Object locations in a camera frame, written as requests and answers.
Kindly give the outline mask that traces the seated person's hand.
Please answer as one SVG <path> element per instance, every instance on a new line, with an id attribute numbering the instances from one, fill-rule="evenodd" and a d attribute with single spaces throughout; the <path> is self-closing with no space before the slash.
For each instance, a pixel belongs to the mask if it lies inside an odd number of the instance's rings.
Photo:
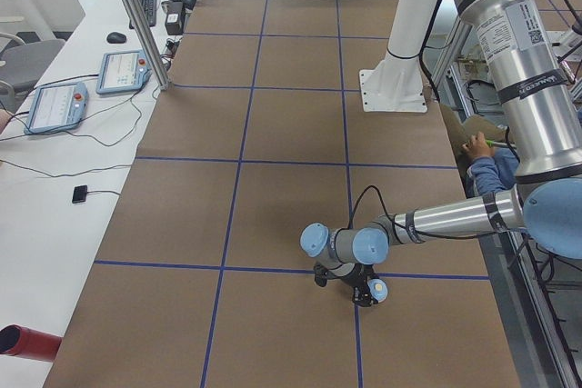
<path id="1" fill-rule="evenodd" d="M 471 135 L 469 140 L 462 144 L 461 148 L 471 162 L 479 158 L 490 157 L 492 152 L 483 132 Z"/>

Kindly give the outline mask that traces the person's blue sleeve forearm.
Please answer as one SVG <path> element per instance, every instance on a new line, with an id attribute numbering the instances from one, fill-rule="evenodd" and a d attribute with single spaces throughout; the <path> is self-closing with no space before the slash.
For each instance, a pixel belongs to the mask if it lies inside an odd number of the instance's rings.
<path id="1" fill-rule="evenodd" d="M 509 190 L 516 184 L 516 157 L 506 148 L 496 149 L 492 157 L 479 157 L 467 169 L 466 193 L 469 197 Z"/>

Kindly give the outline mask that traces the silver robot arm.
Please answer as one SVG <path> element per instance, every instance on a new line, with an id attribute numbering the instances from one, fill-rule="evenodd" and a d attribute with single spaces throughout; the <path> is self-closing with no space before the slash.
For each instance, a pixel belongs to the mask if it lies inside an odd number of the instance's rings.
<path id="1" fill-rule="evenodd" d="M 361 72 L 368 111 L 409 112 L 413 53 L 432 0 L 400 0 L 385 58 Z M 315 260 L 316 284 L 340 280 L 354 303 L 384 301 L 374 266 L 389 246 L 525 231 L 548 251 L 581 255 L 581 125 L 535 0 L 454 0 L 483 50 L 520 163 L 512 188 L 405 214 L 382 214 L 363 228 L 310 224 L 300 244 Z"/>

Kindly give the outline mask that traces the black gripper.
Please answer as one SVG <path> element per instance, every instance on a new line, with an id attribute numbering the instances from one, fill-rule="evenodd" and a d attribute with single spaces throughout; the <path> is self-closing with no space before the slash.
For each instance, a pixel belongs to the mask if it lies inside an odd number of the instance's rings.
<path id="1" fill-rule="evenodd" d="M 327 269 L 321 263 L 314 265 L 315 283 L 320 287 L 326 287 L 327 282 L 335 279 L 353 289 L 352 302 L 355 304 L 375 304 L 376 298 L 372 295 L 369 280 L 376 278 L 372 265 L 353 264 L 347 267 L 347 274 L 340 275 Z"/>

